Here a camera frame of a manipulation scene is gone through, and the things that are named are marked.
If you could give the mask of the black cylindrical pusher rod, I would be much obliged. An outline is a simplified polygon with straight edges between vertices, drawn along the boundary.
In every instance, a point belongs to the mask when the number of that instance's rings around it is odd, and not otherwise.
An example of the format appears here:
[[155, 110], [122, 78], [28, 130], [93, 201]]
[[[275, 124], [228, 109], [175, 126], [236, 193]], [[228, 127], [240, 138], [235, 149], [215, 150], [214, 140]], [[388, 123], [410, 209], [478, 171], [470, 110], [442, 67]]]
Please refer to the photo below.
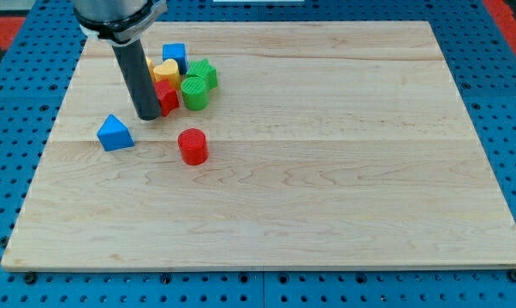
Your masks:
[[151, 79], [141, 41], [113, 47], [134, 109], [140, 120], [151, 121], [161, 115], [160, 103]]

